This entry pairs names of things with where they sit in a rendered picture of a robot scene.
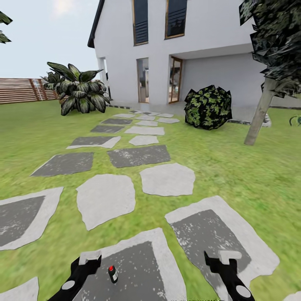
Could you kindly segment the pesticide atomizer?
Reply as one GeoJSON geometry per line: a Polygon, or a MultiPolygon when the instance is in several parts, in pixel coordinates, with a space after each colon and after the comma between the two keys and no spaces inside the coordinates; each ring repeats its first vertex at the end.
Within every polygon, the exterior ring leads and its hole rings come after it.
{"type": "Polygon", "coordinates": [[[117,283],[118,281],[118,275],[117,275],[117,271],[114,267],[114,265],[112,265],[112,269],[109,268],[109,276],[111,278],[111,282],[114,284],[114,283],[117,283]]]}

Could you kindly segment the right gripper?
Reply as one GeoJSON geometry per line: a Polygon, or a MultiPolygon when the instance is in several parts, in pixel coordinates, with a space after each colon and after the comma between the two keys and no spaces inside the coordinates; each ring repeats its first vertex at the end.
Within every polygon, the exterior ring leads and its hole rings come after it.
{"type": "Polygon", "coordinates": [[[237,261],[234,259],[230,259],[230,264],[229,265],[223,265],[222,262],[216,258],[209,258],[204,252],[204,257],[205,257],[205,264],[208,266],[209,265],[209,270],[213,271],[214,273],[220,274],[221,279],[224,278],[225,274],[234,273],[235,275],[237,274],[237,261]]]}

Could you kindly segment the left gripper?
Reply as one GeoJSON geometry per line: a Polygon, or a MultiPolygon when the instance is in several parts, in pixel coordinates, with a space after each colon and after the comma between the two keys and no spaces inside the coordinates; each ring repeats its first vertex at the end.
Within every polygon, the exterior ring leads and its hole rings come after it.
{"type": "Polygon", "coordinates": [[[97,268],[101,267],[101,260],[102,257],[99,256],[97,259],[88,260],[88,262],[85,265],[79,265],[79,261],[74,261],[71,264],[71,276],[75,272],[81,271],[85,274],[86,280],[88,275],[96,274],[97,268]]]}

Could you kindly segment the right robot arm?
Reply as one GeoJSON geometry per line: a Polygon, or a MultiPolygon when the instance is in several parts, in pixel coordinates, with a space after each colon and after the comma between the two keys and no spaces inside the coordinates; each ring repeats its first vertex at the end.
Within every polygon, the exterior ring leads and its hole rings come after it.
{"type": "Polygon", "coordinates": [[[237,277],[236,259],[241,259],[242,254],[238,251],[220,250],[219,255],[221,258],[209,258],[204,252],[205,264],[209,265],[210,271],[220,274],[227,287],[227,301],[252,301],[252,293],[237,277]]]}

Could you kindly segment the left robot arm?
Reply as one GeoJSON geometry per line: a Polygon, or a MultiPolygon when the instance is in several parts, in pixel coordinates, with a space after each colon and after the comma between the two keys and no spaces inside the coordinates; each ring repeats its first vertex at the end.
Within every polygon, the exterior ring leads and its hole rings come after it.
{"type": "Polygon", "coordinates": [[[88,275],[96,274],[101,260],[100,250],[81,252],[79,260],[71,264],[71,276],[48,301],[81,301],[84,281],[88,275]]]}

